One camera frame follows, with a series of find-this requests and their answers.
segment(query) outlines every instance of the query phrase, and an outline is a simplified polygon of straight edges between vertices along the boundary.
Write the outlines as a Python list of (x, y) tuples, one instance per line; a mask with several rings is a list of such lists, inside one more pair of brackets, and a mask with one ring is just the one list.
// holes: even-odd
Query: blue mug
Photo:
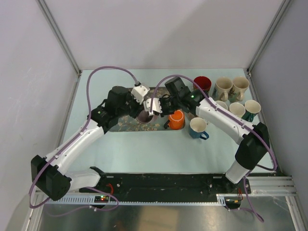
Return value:
[(194, 139), (207, 140), (210, 136), (205, 132), (206, 121), (202, 118), (193, 118), (189, 124), (189, 134)]

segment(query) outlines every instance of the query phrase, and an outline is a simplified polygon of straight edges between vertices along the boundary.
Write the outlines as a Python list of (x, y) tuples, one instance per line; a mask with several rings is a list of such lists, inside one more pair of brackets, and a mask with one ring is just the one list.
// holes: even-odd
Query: enclosure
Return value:
[[(246, 226), (252, 230), (307, 229), (307, 7), (304, 0), (2, 3), (1, 230), (223, 230), (230, 223), (234, 230)], [(173, 176), (202, 174), (215, 179), (228, 171), (239, 145), (211, 121), (206, 128), (208, 141), (191, 139), (188, 114), (181, 130), (164, 130), (158, 122), (142, 127), (132, 120), (129, 125), (125, 117), (73, 162), (70, 171), (96, 166), (115, 179), (111, 184), (120, 197), (116, 210), (95, 214), (80, 210), (61, 218), (48, 215), (88, 205), (85, 199), (97, 195), (78, 190), (59, 201), (29, 208), (31, 159), (51, 153), (82, 126), (88, 115), (88, 77), (97, 67), (109, 65), (128, 69), (150, 88), (169, 75), (191, 80), (206, 76), (212, 82), (209, 96), (220, 77), (249, 80), (241, 103), (255, 100), (261, 104), (253, 124), (268, 127), (278, 162), (275, 171), (254, 168), (247, 177), (248, 186), (240, 186), (249, 189), (264, 223), (249, 212), (225, 209), (226, 200), (237, 193), (217, 193), (205, 199), (204, 191), (198, 190), (160, 199), (151, 190), (153, 194), (144, 191), (148, 196), (140, 199), (142, 185), (132, 192), (122, 190), (131, 195), (129, 199), (119, 193), (125, 182), (139, 184), (131, 176), (151, 178), (154, 174), (163, 192), (168, 184), (178, 183)], [(193, 90), (190, 81), (184, 83)], [(107, 98), (113, 86), (131, 89), (134, 84), (119, 70), (93, 75), (92, 108)], [(272, 168), (269, 153), (259, 164)], [(249, 208), (243, 196), (241, 208)], [(45, 199), (37, 188), (32, 203)]]

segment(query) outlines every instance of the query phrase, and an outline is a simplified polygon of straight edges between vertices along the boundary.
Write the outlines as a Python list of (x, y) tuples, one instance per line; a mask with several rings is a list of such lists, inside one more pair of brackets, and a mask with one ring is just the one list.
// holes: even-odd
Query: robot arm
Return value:
[[(51, 161), (38, 179), (36, 186), (55, 201), (62, 198), (69, 190), (95, 187), (104, 178), (101, 170), (91, 167), (84, 171), (68, 172), (69, 167), (89, 145), (115, 126), (120, 117), (130, 115), (136, 118), (143, 110), (143, 98), (149, 90), (145, 85), (138, 85), (131, 92), (124, 87), (113, 87), (107, 99), (91, 111), (90, 120), (86, 121), (67, 142), (47, 154), (45, 158), (37, 155), (32, 159), (32, 180)], [(58, 154), (64, 147), (66, 148), (61, 154)]]
[[(174, 77), (167, 81), (165, 86), (170, 96), (160, 99), (154, 98), (154, 111), (160, 113), (161, 116), (173, 114), (178, 109), (192, 113), (216, 125), (239, 145), (235, 161), (225, 174), (226, 185), (230, 185), (230, 183), (237, 184), (250, 170), (255, 168), (266, 154), (267, 150), (258, 138), (247, 129), (244, 129), (244, 126), (247, 126), (256, 132), (269, 146), (269, 134), (264, 124), (253, 125), (250, 122), (241, 120), (243, 125), (239, 125), (226, 116), (226, 114), (234, 116), (233, 114), (209, 97), (210, 102), (219, 108), (219, 110), (214, 109), (198, 89), (191, 92), (179, 77)], [(150, 101), (151, 99), (148, 99), (144, 103), (147, 111), (150, 110)]]

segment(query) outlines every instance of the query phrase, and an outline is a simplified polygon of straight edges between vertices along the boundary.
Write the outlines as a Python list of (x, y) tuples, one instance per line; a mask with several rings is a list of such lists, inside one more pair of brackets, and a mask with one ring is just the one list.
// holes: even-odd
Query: table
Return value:
[[(84, 70), (81, 75), (76, 97), (65, 131), (67, 140), (83, 124), (88, 114), (86, 101), (86, 82), (92, 70)], [(154, 87), (164, 77), (181, 74), (194, 79), (207, 76), (215, 81), (221, 76), (233, 79), (245, 76), (243, 69), (136, 69), (130, 70), (135, 77), (150, 87)], [(192, 83), (184, 80), (192, 89)], [(90, 83), (90, 100), (92, 108), (107, 98), (108, 91), (116, 85), (133, 87), (134, 81), (125, 72), (119, 70), (102, 70), (95, 73)], [(249, 90), (245, 99), (252, 99)], [(238, 145), (222, 130), (209, 124), (206, 131), (210, 139), (191, 139), (188, 125), (176, 131), (137, 131), (107, 132), (94, 142), (71, 165), (70, 170), (84, 170), (96, 166), (104, 172), (127, 173), (224, 173), (234, 161)], [(260, 164), (272, 167), (269, 154)], [(254, 173), (268, 173), (256, 167)]]

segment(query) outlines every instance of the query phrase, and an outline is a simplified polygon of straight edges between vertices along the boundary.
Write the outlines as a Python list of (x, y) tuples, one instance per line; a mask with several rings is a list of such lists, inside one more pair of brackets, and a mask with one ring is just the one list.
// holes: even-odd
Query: cable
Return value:
[[(88, 81), (87, 81), (87, 88), (86, 88), (86, 91), (87, 91), (87, 102), (88, 102), (88, 110), (89, 110), (89, 115), (88, 115), (88, 120), (87, 122), (85, 123), (85, 125), (83, 126), (83, 128), (80, 130), (80, 132), (83, 132), (90, 120), (91, 120), (91, 104), (90, 104), (90, 96), (89, 96), (89, 86), (90, 86), (90, 80), (92, 78), (92, 76), (94, 75), (94, 73), (96, 73), (97, 71), (99, 70), (103, 70), (103, 69), (116, 69), (116, 70), (121, 70), (121, 71), (125, 71), (127, 72), (128, 74), (130, 74), (130, 76), (133, 78), (133, 80), (135, 81), (135, 84), (139, 84), (139, 81), (135, 78), (135, 76), (128, 70), (124, 69), (124, 68), (121, 68), (121, 67), (116, 67), (116, 66), (101, 66), (101, 67), (98, 67), (96, 68), (95, 70), (93, 70), (91, 72), (91, 74), (89, 75), (89, 78), (88, 78)], [(38, 208), (40, 206), (42, 206), (43, 204), (45, 204), (48, 200), (49, 200), (49, 197), (43, 201), (42, 203), (38, 204), (38, 205), (32, 205), (31, 204), (31, 195), (32, 195), (32, 192), (34, 190), (34, 187), (37, 183), (37, 181), (39, 180), (40, 176), (43, 174), (43, 172), (46, 170), (46, 168), (51, 164), (52, 161), (54, 161), (54, 159), (56, 158), (56, 156), (60, 156), (62, 154), (62, 152), (67, 148), (69, 147), (79, 136), (80, 136), (80, 132), (74, 136), (65, 146), (63, 146), (63, 148), (61, 148), (45, 165), (44, 167), (39, 171), (39, 173), (37, 174), (37, 176), (34, 178), (32, 184), (31, 184), (31, 187), (30, 187), (30, 190), (29, 190), (29, 196), (30, 196), (30, 205), (29, 207), (30, 208)]]
[(58, 214), (58, 215), (50, 214), (48, 211), (46, 211), (46, 213), (47, 213), (49, 216), (53, 217), (53, 218), (58, 218), (58, 217), (63, 217), (63, 216), (69, 215), (69, 214), (74, 213), (74, 212), (76, 212), (76, 211), (78, 211), (78, 210), (80, 210), (80, 209), (83, 209), (83, 208), (93, 208), (94, 211), (96, 211), (96, 210), (99, 210), (99, 211), (111, 211), (111, 210), (116, 209), (116, 208), (119, 206), (120, 202), (119, 202), (119, 200), (118, 200), (115, 196), (112, 196), (111, 194), (106, 193), (106, 192), (99, 191), (99, 190), (97, 190), (97, 189), (95, 189), (95, 188), (91, 188), (91, 187), (86, 187), (86, 188), (87, 188), (87, 189), (91, 189), (91, 190), (93, 190), (93, 191), (96, 191), (96, 192), (98, 192), (98, 193), (101, 193), (101, 194), (104, 194), (104, 195), (106, 195), (106, 196), (109, 196), (109, 197), (113, 198), (113, 199), (116, 201), (116, 205), (115, 205), (114, 207), (112, 207), (112, 208), (107, 208), (107, 209), (96, 208), (96, 207), (93, 208), (92, 206), (89, 207), (88, 205), (84, 205), (84, 206), (80, 206), (80, 207), (78, 207), (78, 208), (75, 208), (75, 209), (73, 209), (73, 210), (71, 210), (71, 211), (69, 211), (69, 212), (62, 213), (62, 214)]
[(153, 101), (154, 101), (154, 96), (157, 93), (158, 87), (167, 79), (169, 78), (173, 78), (173, 77), (180, 77), (180, 78), (184, 78), (190, 82), (192, 82), (192, 84), (194, 84), (199, 90), (200, 92), (203, 94), (205, 100), (217, 111), (220, 111), (221, 113), (223, 113), (226, 117), (232, 119), (233, 121), (235, 121), (236, 123), (238, 123), (239, 125), (241, 125), (243, 128), (247, 129), (249, 132), (253, 133), (259, 140), (260, 142), (264, 145), (264, 147), (266, 148), (266, 150), (269, 152), (269, 155), (272, 159), (273, 162), (273, 168), (267, 168), (264, 167), (262, 165), (257, 165), (258, 167), (261, 167), (263, 169), (269, 170), (269, 171), (275, 171), (277, 169), (277, 162), (276, 162), (276, 158), (275, 155), (273, 153), (273, 151), (270, 149), (270, 147), (265, 143), (265, 141), (255, 132), (253, 131), (251, 128), (249, 128), (248, 126), (246, 126), (241, 120), (239, 120), (237, 117), (234, 117), (232, 115), (230, 115), (229, 113), (225, 112), (224, 110), (220, 109), (219, 107), (217, 107), (215, 104), (212, 103), (212, 101), (210, 101), (209, 97), (205, 94), (205, 92), (201, 89), (201, 87), (199, 87), (199, 85), (197, 85), (194, 81), (192, 81), (190, 78), (183, 76), (183, 75), (170, 75), (167, 76), (165, 78), (163, 78), (155, 87), (153, 95), (151, 97), (151, 106), (150, 106), (150, 112), (153, 112)]
[(258, 218), (258, 220), (261, 221), (262, 223), (264, 223), (263, 217), (262, 217), (259, 213), (257, 213), (257, 212), (255, 211), (255, 208), (252, 206), (252, 203), (251, 203), (250, 198), (249, 198), (249, 196), (248, 196), (248, 192), (247, 192), (247, 188), (246, 188), (246, 176), (244, 176), (243, 184), (244, 184), (244, 191), (245, 191), (245, 194), (246, 194), (246, 198), (247, 198), (247, 201), (248, 201), (248, 203), (249, 203), (251, 209), (249, 209), (249, 208), (242, 208), (242, 210), (246, 210), (246, 211), (249, 211), (249, 212), (254, 213), (255, 216)]
[(112, 184), (109, 183), (109, 184), (107, 184), (106, 186), (108, 186), (108, 187), (111, 188), (110, 194), (111, 194), (111, 195), (114, 194), (114, 188), (113, 188)]
[[(266, 150), (269, 152), (270, 154), (270, 157), (272, 159), (272, 162), (273, 162), (273, 168), (267, 168), (267, 167), (264, 167), (262, 165), (257, 165), (258, 167), (261, 167), (263, 169), (266, 169), (266, 170), (269, 170), (269, 171), (272, 171), (272, 170), (276, 170), (277, 169), (277, 162), (276, 162), (276, 158), (275, 158), (275, 155), (273, 153), (273, 151), (270, 149), (270, 147), (265, 143), (265, 141), (255, 132), (253, 131), (251, 128), (249, 128), (248, 126), (246, 126), (241, 120), (239, 120), (237, 117), (234, 117), (232, 115), (230, 115), (229, 113), (225, 112), (224, 110), (220, 109), (219, 107), (217, 107), (216, 105), (214, 105), (209, 97), (205, 94), (205, 92), (201, 89), (201, 87), (199, 87), (199, 85), (197, 85), (194, 81), (192, 81), (190, 78), (186, 77), (186, 76), (183, 76), (183, 75), (170, 75), (170, 76), (167, 76), (165, 78), (163, 78), (158, 84), (157, 86), (155, 87), (154, 89), (154, 92), (153, 92), (153, 95), (151, 97), (151, 107), (150, 107), (150, 112), (153, 112), (152, 109), (153, 109), (153, 101), (154, 101), (154, 96), (156, 95), (157, 93), (157, 90), (158, 90), (158, 87), (167, 79), (169, 78), (173, 78), (173, 77), (180, 77), (180, 78), (184, 78), (190, 82), (192, 82), (192, 84), (194, 84), (199, 90), (200, 92), (203, 94), (205, 100), (217, 111), (220, 111), (221, 113), (223, 113), (226, 117), (232, 119), (233, 121), (235, 121), (236, 123), (238, 123), (239, 125), (241, 125), (243, 128), (247, 129), (249, 132), (251, 132), (252, 134), (254, 134), (259, 140), (260, 142), (264, 145), (264, 147), (266, 148)], [(251, 207), (251, 209), (249, 208), (241, 208), (241, 210), (245, 210), (245, 211), (252, 211), (255, 216), (261, 221), (261, 222), (264, 222), (264, 219), (255, 211), (254, 207), (252, 206), (252, 203), (249, 199), (249, 196), (248, 196), (248, 192), (247, 192), (247, 189), (245, 187), (246, 185), (246, 176), (244, 177), (244, 188), (245, 188), (245, 194), (246, 194), (246, 197), (247, 197), (247, 200), (249, 202), (249, 205)]]

